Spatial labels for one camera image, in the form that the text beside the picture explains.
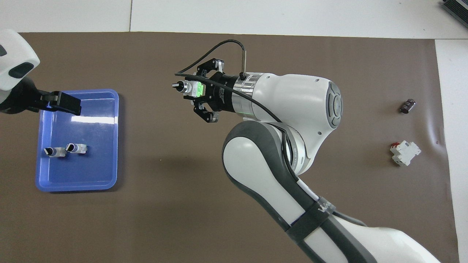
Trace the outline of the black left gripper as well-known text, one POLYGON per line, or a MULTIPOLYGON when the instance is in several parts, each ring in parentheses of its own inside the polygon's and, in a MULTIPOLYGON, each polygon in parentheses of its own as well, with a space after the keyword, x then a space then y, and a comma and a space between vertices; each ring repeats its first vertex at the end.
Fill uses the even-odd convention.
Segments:
POLYGON ((29 77, 18 82, 10 91, 0 90, 0 112, 5 114, 18 114, 25 110, 39 112, 45 110, 51 112, 65 112, 73 115, 81 114, 81 100, 62 91, 38 90, 29 77))

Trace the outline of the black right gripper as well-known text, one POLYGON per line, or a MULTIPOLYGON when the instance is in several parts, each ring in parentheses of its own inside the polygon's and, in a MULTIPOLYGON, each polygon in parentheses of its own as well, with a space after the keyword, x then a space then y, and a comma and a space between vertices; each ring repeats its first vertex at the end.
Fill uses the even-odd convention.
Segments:
MULTIPOLYGON (((197 76, 233 88, 238 80, 238 76, 224 74, 223 67, 224 60, 213 58, 197 66, 197 76), (208 78, 206 75, 212 70, 214 70, 215 73, 208 78)), ((212 97, 212 100, 193 100, 193 111, 206 123, 217 123, 219 121, 219 111, 234 111, 231 91, 214 85, 208 85, 206 91, 208 95, 212 97), (204 106, 205 104, 208 104, 213 111, 207 110, 204 106)))

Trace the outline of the blue plastic tray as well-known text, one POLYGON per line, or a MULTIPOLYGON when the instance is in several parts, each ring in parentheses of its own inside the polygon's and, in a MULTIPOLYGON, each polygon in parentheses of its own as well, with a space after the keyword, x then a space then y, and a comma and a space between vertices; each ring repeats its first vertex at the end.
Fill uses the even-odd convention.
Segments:
POLYGON ((119 95, 112 89, 67 91, 80 115, 40 111, 35 184, 44 192, 107 190, 117 181, 119 95), (87 145, 85 153, 49 157, 45 148, 87 145))

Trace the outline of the brown table mat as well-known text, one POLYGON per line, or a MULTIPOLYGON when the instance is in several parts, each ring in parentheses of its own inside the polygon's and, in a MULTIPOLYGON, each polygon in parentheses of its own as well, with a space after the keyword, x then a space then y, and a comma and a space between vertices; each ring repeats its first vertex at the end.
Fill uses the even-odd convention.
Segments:
POLYGON ((227 177, 224 139, 241 121, 206 123, 171 87, 220 41, 247 50, 247 70, 324 77, 343 118, 301 179, 368 226, 401 230, 458 263, 435 41, 162 32, 22 33, 40 58, 38 89, 119 94, 118 179, 107 191, 35 185, 39 114, 0 114, 0 263, 310 263, 227 177), (416 105, 399 111, 407 99, 416 105), (409 166, 390 145, 421 150, 409 166))

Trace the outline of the small dark electronic component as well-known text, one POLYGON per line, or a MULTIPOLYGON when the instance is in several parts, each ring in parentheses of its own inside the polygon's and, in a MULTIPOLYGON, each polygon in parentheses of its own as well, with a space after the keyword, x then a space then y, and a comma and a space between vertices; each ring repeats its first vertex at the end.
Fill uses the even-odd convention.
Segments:
POLYGON ((399 108, 399 111, 403 114, 408 114, 416 105, 416 101, 414 99, 407 99, 399 108))

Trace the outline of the white circuit breaker red lever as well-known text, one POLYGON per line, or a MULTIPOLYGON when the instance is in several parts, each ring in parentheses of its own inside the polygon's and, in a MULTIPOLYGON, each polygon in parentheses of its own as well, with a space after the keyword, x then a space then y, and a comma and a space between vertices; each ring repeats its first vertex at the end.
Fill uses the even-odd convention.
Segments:
POLYGON ((414 142, 406 140, 392 143, 390 151, 393 154, 392 160, 399 166, 409 166, 411 160, 421 153, 420 148, 414 142))

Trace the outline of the black electronics box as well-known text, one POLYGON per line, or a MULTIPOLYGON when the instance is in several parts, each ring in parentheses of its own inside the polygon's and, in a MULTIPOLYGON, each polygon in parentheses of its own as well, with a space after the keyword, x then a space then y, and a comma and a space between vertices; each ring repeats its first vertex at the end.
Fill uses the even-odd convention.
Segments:
POLYGON ((468 0, 442 0, 442 8, 468 26, 468 0))

